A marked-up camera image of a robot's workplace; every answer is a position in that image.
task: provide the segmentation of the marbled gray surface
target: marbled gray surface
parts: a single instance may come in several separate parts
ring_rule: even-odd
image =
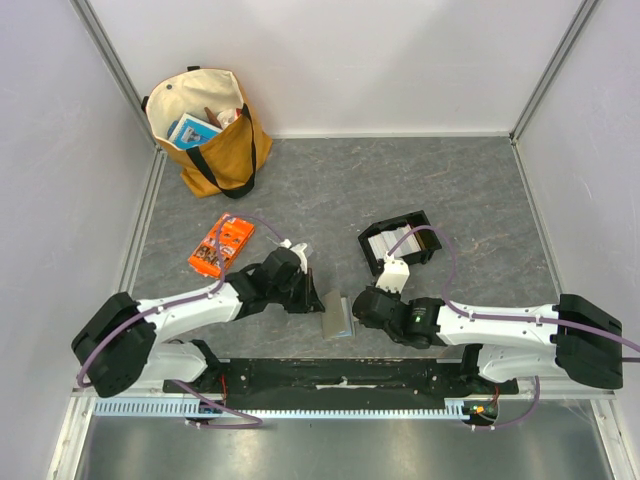
[[[371,223],[424,210],[454,240],[459,273],[452,298],[469,304],[526,306],[556,301],[553,283],[508,139],[371,138],[276,141],[256,188],[240,200],[195,198],[168,161],[142,254],[135,298],[181,293],[211,283],[187,258],[225,211],[262,216],[293,243],[310,243],[316,288],[351,299],[372,281],[357,241]],[[275,246],[258,226],[234,269],[262,261]],[[411,267],[404,299],[439,296],[451,263],[444,250]],[[325,341],[320,315],[281,307],[194,330],[221,357],[433,357],[381,331],[356,325],[355,338]]]

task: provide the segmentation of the orange package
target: orange package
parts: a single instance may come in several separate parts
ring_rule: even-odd
[[[225,213],[216,222],[207,236],[200,242],[198,248],[189,257],[189,263],[196,272],[215,278],[220,277],[220,262],[216,252],[216,232],[222,219],[229,215]],[[253,235],[255,226],[240,218],[232,218],[225,222],[220,231],[220,251],[224,257],[224,270],[229,271],[231,264],[236,259],[240,251]]]

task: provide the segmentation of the white backdrop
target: white backdrop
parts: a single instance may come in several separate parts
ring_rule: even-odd
[[[0,5],[0,478],[44,478],[153,147],[68,0]]]
[[[279,135],[506,132],[579,0],[92,0],[141,95],[234,70]]]
[[[640,3],[601,2],[521,142],[565,289],[640,343]],[[624,369],[640,446],[640,365]]]

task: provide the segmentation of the small book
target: small book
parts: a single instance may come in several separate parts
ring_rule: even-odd
[[[186,150],[207,143],[221,131],[210,123],[185,113],[173,129],[169,141],[176,147]]]

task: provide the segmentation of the robotic arm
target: robotic arm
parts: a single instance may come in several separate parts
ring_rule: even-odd
[[[204,342],[166,343],[175,336],[212,323],[238,320],[270,303],[288,313],[323,312],[305,256],[306,244],[285,241],[260,264],[226,276],[212,287],[169,298],[135,301],[126,292],[109,298],[72,342],[84,364],[118,326],[141,312],[155,312],[134,322],[104,346],[87,370],[101,397],[117,395],[134,384],[178,379],[192,382],[219,362]]]
[[[367,287],[354,302],[354,316],[365,327],[382,329],[402,345],[466,345],[460,372],[463,377],[502,383],[516,377],[568,376],[595,388],[622,387],[619,343],[539,321],[543,317],[569,320],[621,335],[621,323],[584,298],[561,295],[557,305],[514,309],[452,304],[467,313],[461,315],[437,298],[402,302],[408,278],[406,263],[387,257],[376,285]],[[495,320],[485,319],[492,315]],[[525,320],[498,319],[505,316]]]

